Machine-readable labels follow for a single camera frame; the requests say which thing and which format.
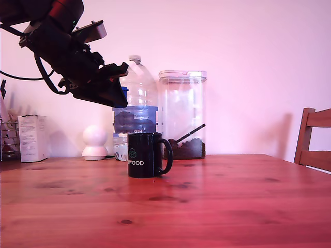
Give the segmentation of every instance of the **scoop handle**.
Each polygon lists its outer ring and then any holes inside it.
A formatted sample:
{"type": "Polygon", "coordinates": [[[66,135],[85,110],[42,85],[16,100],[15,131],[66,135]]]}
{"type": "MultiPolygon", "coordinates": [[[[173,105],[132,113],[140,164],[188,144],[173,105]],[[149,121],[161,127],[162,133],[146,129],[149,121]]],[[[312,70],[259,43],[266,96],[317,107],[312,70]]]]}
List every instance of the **scoop handle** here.
{"type": "Polygon", "coordinates": [[[198,128],[194,129],[193,131],[189,132],[188,134],[184,135],[183,137],[179,138],[178,140],[176,140],[177,143],[181,142],[182,140],[186,139],[188,136],[191,136],[192,134],[194,134],[195,132],[198,132],[200,129],[204,128],[206,126],[206,124],[202,124],[201,126],[199,126],[198,128]]]}

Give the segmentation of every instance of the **blue label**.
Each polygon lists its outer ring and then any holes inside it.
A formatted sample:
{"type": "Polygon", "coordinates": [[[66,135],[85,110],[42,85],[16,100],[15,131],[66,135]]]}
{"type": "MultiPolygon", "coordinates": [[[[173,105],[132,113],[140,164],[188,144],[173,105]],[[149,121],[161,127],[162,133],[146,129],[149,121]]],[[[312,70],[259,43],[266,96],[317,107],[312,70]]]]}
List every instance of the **blue label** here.
{"type": "Polygon", "coordinates": [[[158,107],[154,106],[128,106],[126,108],[113,108],[114,134],[119,133],[155,133],[157,125],[158,107]]]}

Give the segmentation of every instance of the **black mug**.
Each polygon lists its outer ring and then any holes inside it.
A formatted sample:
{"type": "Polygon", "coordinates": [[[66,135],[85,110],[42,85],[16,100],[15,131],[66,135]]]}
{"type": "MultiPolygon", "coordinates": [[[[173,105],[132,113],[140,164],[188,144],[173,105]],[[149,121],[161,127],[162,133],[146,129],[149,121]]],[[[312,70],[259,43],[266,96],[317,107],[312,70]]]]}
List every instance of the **black mug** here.
{"type": "Polygon", "coordinates": [[[128,134],[128,174],[135,178],[157,177],[172,166],[172,148],[160,133],[128,134]],[[167,166],[162,169],[162,143],[168,152],[167,166]]]}

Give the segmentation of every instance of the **printed text on mug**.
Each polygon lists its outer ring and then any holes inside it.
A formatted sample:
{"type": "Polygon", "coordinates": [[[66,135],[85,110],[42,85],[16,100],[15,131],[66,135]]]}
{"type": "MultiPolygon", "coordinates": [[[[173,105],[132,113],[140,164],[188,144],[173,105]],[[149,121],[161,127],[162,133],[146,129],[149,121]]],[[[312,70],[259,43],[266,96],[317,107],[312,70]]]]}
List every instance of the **printed text on mug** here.
{"type": "Polygon", "coordinates": [[[129,164],[132,164],[132,165],[144,165],[144,161],[133,161],[133,160],[129,160],[129,164]]]}

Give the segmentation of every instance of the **white box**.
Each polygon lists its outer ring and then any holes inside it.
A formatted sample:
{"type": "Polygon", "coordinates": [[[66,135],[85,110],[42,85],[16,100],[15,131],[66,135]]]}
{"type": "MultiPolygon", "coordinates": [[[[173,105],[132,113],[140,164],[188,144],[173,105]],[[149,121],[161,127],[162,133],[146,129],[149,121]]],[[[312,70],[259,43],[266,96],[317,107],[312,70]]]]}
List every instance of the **white box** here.
{"type": "Polygon", "coordinates": [[[21,162],[39,162],[49,157],[46,117],[19,116],[21,162]]]}

